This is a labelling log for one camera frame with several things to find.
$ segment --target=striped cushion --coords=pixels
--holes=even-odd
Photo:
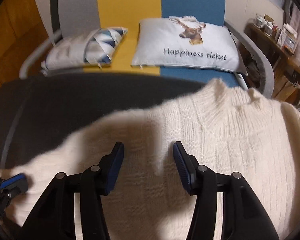
[[[98,65],[109,66],[112,55],[128,29],[111,27],[60,41],[41,66],[44,70]]]

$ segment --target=white pillow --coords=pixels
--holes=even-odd
[[[228,29],[191,16],[141,20],[131,65],[214,68],[247,74]]]
[[[128,29],[111,27],[93,30],[60,41],[48,54],[41,67],[47,70],[78,66],[105,66]]]

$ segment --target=white knit sweater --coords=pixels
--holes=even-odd
[[[151,109],[108,115],[71,134],[57,149],[4,171],[3,176],[24,172],[32,181],[8,216],[22,225],[56,173],[84,171],[109,154],[116,141],[124,143],[125,157],[114,191],[102,197],[112,240],[186,239],[196,196],[182,188],[172,158],[175,141],[215,172],[242,173],[281,239],[300,218],[300,114],[254,89],[227,88],[221,80]],[[218,197],[214,239],[221,237]]]

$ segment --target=black fabric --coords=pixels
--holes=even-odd
[[[54,149],[71,132],[115,110],[147,108],[197,91],[202,83],[128,74],[63,74],[4,84],[0,89],[0,161],[19,109],[6,168]]]

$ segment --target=gray armrest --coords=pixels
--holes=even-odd
[[[266,98],[271,98],[274,89],[274,73],[268,59],[257,45],[246,34],[237,31],[231,22],[225,20],[225,26],[236,36],[247,51],[250,52],[253,60],[256,61],[261,76],[259,91]]]
[[[42,56],[42,54],[50,47],[50,45],[60,39],[61,30],[57,30],[54,33],[53,40],[47,38],[43,43],[41,43],[23,62],[20,70],[19,70],[19,78],[26,79],[28,77],[28,71],[31,66]]]

